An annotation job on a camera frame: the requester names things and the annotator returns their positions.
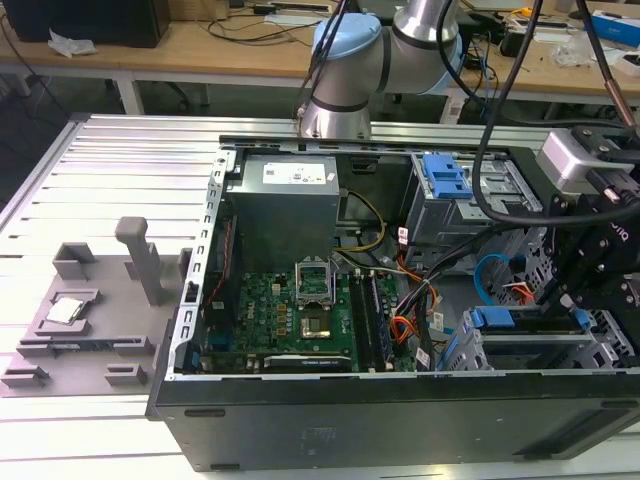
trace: floor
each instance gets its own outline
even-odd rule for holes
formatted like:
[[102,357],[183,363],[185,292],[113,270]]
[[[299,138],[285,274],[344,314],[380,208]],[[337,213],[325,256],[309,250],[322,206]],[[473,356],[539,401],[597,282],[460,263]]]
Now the floor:
[[[69,112],[122,113],[116,89],[109,89],[103,80],[43,79],[49,89]],[[29,79],[32,93],[18,98],[8,93],[8,85],[0,76],[0,209],[9,201],[33,166],[47,150],[65,124],[65,116],[43,91],[40,83]],[[209,87],[211,105],[199,105],[200,86],[182,85],[192,99],[187,115],[288,118],[295,101],[291,88],[244,87],[213,85]],[[141,95],[147,114],[180,115],[180,98],[167,85],[156,82],[141,84]],[[444,97],[405,96],[400,104],[384,101],[376,95],[370,103],[374,121],[437,123]],[[508,102],[508,114],[515,118],[542,118],[548,104]],[[482,123],[479,110],[468,105],[461,123]]]

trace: ram slot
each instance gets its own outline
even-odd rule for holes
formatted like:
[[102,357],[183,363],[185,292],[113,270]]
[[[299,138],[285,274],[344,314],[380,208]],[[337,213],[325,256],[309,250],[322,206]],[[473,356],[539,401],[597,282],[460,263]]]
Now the ram slot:
[[382,349],[382,342],[378,329],[378,310],[376,308],[376,283],[375,278],[368,277],[363,281],[364,284],[364,304],[367,312],[367,329],[369,331],[369,342],[373,350],[373,363],[376,372],[384,372],[386,370],[386,362]]
[[365,306],[364,281],[355,276],[349,277],[349,294],[351,296],[351,315],[353,317],[353,331],[356,338],[356,351],[360,370],[368,372],[375,370],[374,354],[367,320]]

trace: motherboard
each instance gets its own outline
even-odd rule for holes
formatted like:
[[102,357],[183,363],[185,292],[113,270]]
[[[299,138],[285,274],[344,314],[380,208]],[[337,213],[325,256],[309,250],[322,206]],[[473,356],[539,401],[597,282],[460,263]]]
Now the motherboard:
[[[236,327],[232,334],[221,334],[209,326],[204,353],[213,353],[212,368],[225,371],[246,373],[254,363],[250,361],[247,366],[247,359],[263,363],[274,355],[282,356],[278,360],[286,359],[286,354],[340,358],[348,362],[345,371],[368,371],[376,353],[384,362],[392,356],[388,319],[398,297],[391,275],[366,280],[375,282],[377,289],[370,310],[379,311],[371,315],[375,317],[371,321],[363,313],[366,306],[357,288],[354,292],[354,286],[360,284],[360,277],[354,274],[332,274],[327,285],[317,272],[306,272],[302,279],[294,271],[244,273]],[[301,304],[296,285],[298,291],[329,293],[333,304]],[[364,355],[364,363],[359,354]]]

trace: workbench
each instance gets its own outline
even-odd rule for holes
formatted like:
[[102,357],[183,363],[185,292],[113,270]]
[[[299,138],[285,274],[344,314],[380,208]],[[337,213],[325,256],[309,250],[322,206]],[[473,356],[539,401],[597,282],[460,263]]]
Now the workbench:
[[[592,10],[640,16],[640,6],[589,2]],[[558,14],[551,6],[548,14]],[[256,23],[256,18],[231,18],[228,28],[240,28]],[[155,49],[135,49],[113,45],[98,45],[95,55],[67,59],[55,53],[45,43],[20,42],[9,29],[11,39],[21,55],[39,75],[101,78],[113,80],[120,91],[125,113],[144,114],[137,87],[138,81],[191,82],[207,84],[299,87],[307,74],[311,48],[291,42],[276,46],[247,46],[213,38],[206,32],[206,23],[172,22],[169,31]],[[279,31],[275,25],[255,25],[234,35],[258,36]],[[311,44],[312,28],[291,32],[306,44]],[[559,68],[551,60],[551,44],[532,42],[523,69],[518,74],[510,99],[538,102],[577,104],[610,104],[597,66]],[[493,48],[489,64],[496,70],[500,84],[504,83],[512,58],[502,57]],[[0,38],[0,72],[24,75],[28,70],[16,58],[5,38]],[[640,82],[615,72],[627,100],[640,105]],[[473,86],[476,72],[463,72],[465,82]],[[445,92],[448,101],[442,123],[457,123],[464,93],[452,86]]]
[[[474,145],[482,127],[374,123],[374,141]],[[122,215],[148,219],[159,253],[193,240],[221,135],[294,137],[288,120],[95,115],[69,123],[0,214],[0,372],[55,274],[62,241],[124,254]],[[537,150],[546,131],[499,127],[494,145]],[[0,399],[0,478],[237,478],[191,470],[164,423],[144,418],[146,395]],[[371,469],[249,472],[242,478],[638,478],[640,425],[574,460]]]

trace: black box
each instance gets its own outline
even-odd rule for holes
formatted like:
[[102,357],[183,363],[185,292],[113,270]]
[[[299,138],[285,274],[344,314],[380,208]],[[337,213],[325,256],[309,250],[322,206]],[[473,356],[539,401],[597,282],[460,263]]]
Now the black box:
[[155,47],[169,28],[168,0],[5,0],[23,42],[46,42],[49,29],[75,40]]

